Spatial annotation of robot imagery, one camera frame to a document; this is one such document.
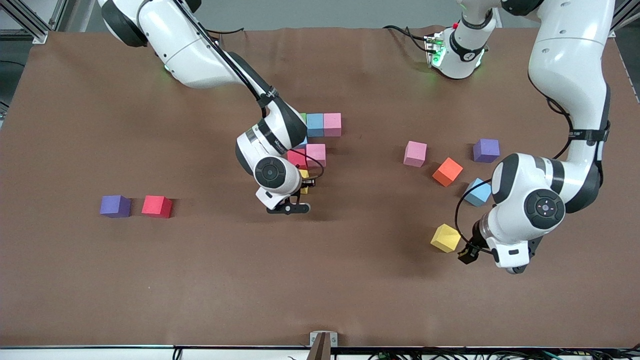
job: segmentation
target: orange cube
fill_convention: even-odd
[[[462,167],[457,162],[447,158],[433,174],[433,178],[443,186],[449,186],[460,175],[461,171]]]

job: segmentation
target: purple cube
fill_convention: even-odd
[[[131,214],[131,199],[121,195],[107,195],[102,197],[100,215],[109,218],[127,218]]]
[[[474,145],[474,161],[478,163],[493,163],[500,157],[500,145],[496,139],[480,139]]]

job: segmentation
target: round black joint cover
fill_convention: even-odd
[[[282,160],[264,158],[255,166],[255,179],[265,188],[277,189],[284,184],[286,171]]]
[[[538,229],[550,229],[564,217],[564,203],[551,190],[531,192],[524,201],[524,210],[531,225]]]

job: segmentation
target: pink cube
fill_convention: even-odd
[[[324,114],[324,135],[342,135],[342,115],[340,115],[340,113]]]
[[[307,156],[316,159],[322,166],[326,166],[326,147],[323,143],[307,144]],[[315,161],[307,158],[307,167],[320,167]]]
[[[427,160],[427,144],[421,142],[409,142],[404,150],[405,165],[421,167]]]

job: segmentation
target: light blue cube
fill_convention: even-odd
[[[324,115],[307,114],[307,136],[321,138],[324,136]]]
[[[307,142],[307,137],[305,136],[305,139],[302,140],[302,142],[295,147],[295,149],[304,149],[307,146],[308,142]]]
[[[474,186],[476,186],[476,185],[478,185],[478,184],[480,184],[482,182],[483,181],[480,180],[480,179],[474,180],[473,183],[469,184],[469,187],[465,190],[465,193],[467,191],[469,191],[469,189],[473,188]],[[480,187],[475,188],[472,192],[470,192],[465,197],[465,200],[469,201],[471,204],[473,204],[475,206],[482,206],[489,199],[490,195],[491,195],[491,185],[483,184]]]

